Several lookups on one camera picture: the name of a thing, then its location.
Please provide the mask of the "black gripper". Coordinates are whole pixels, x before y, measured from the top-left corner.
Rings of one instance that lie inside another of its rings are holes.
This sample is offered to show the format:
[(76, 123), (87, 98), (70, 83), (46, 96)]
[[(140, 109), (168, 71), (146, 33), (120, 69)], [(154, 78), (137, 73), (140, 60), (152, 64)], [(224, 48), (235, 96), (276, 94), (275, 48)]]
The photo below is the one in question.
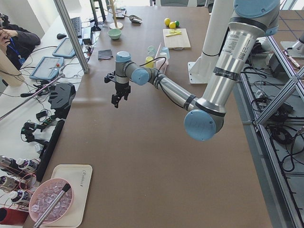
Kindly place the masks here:
[(120, 97), (123, 97), (125, 101), (128, 100), (128, 96), (131, 93), (131, 86), (129, 83), (115, 84), (116, 94), (112, 95), (111, 103), (115, 106), (115, 108), (118, 108)]

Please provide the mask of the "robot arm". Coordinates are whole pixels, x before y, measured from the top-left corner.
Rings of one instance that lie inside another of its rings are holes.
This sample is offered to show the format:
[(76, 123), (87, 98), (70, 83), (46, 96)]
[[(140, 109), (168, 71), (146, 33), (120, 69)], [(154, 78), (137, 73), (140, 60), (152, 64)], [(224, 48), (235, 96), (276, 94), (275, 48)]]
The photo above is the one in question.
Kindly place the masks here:
[(187, 134), (198, 141), (214, 136), (223, 126), (225, 104), (257, 38), (277, 32), (279, 18), (278, 0), (236, 0), (228, 22), (228, 36), (210, 81), (201, 98), (197, 98), (155, 68), (138, 66), (131, 54), (120, 51), (115, 57), (112, 81), (116, 93), (112, 104), (127, 99), (131, 92), (130, 81), (142, 86), (153, 84), (162, 90), (176, 105), (188, 111), (184, 118)]

